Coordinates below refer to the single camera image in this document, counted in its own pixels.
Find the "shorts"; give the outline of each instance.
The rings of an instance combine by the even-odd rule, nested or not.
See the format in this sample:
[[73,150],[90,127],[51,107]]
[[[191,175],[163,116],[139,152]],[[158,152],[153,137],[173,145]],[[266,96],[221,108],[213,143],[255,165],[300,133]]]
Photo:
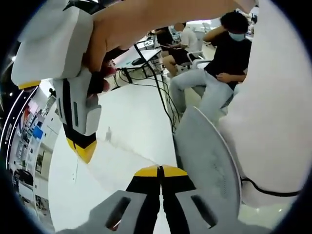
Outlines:
[[[177,65],[181,65],[183,63],[190,62],[189,58],[187,57],[188,51],[186,51],[184,49],[177,49],[177,50],[169,49],[168,52],[169,52],[169,55],[174,57],[175,63]],[[196,59],[196,57],[194,55],[190,55],[190,58],[192,61]]]

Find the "face mask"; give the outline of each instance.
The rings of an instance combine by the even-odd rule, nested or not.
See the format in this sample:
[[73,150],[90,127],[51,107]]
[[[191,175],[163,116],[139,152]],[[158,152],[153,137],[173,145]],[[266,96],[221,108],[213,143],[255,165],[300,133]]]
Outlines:
[[243,39],[245,39],[245,34],[234,34],[229,32],[229,35],[233,40],[236,41],[242,41]]

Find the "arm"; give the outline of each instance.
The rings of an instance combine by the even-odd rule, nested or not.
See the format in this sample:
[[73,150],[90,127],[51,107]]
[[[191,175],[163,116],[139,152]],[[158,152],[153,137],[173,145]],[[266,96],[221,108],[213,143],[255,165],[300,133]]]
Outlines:
[[203,40],[205,42],[211,42],[215,37],[217,37],[221,33],[224,33],[225,31],[226,31],[226,29],[223,26],[217,27],[217,28],[209,31],[208,33],[206,33]]
[[185,49],[187,45],[182,45],[181,43],[175,44],[175,45],[170,45],[170,48],[182,48]]
[[193,0],[192,4],[189,0],[116,3],[94,15],[94,29],[84,63],[90,71],[98,71],[107,51],[129,48],[150,30],[175,22],[214,19],[236,8],[239,5],[234,0]]
[[246,75],[230,75],[232,81],[243,82]]
[[159,34],[162,34],[162,33],[165,33],[165,30],[163,29],[156,29],[155,32],[153,33],[154,35],[159,35]]
[[224,83],[229,83],[232,81],[237,81],[237,82],[243,82],[244,79],[246,78],[246,74],[244,75],[230,75],[227,73],[221,73],[219,75],[216,75],[216,78]]

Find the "man in black shirt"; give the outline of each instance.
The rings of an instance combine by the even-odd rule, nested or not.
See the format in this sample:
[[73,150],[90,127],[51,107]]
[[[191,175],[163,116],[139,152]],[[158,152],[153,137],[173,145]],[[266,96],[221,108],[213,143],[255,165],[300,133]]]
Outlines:
[[199,109],[211,121],[232,96],[235,86],[246,77],[251,41],[245,38],[247,19],[238,12],[221,18],[220,27],[208,32],[203,40],[216,46],[214,59],[203,69],[174,77],[170,83],[173,101],[180,113],[186,109],[184,89],[206,86]]
[[[154,35],[156,35],[160,45],[168,46],[168,44],[172,44],[173,39],[168,27],[156,29]],[[162,51],[168,50],[166,47],[161,47],[161,49]]]

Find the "white wall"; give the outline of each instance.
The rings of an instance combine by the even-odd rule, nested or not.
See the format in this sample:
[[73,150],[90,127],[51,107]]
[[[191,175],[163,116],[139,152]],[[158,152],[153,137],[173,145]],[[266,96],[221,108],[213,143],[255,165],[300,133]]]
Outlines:
[[212,29],[217,28],[221,25],[220,18],[209,19],[209,20],[195,20],[187,22],[187,26],[195,28],[195,31],[203,31],[203,23],[208,23]]
[[51,84],[52,80],[42,80],[39,87],[40,89],[43,91],[43,93],[49,97],[50,96],[50,92],[49,89],[53,88],[52,84]]
[[39,87],[34,97],[31,99],[31,101],[35,102],[40,109],[44,109],[44,107],[47,104],[48,97],[43,92],[42,88]]

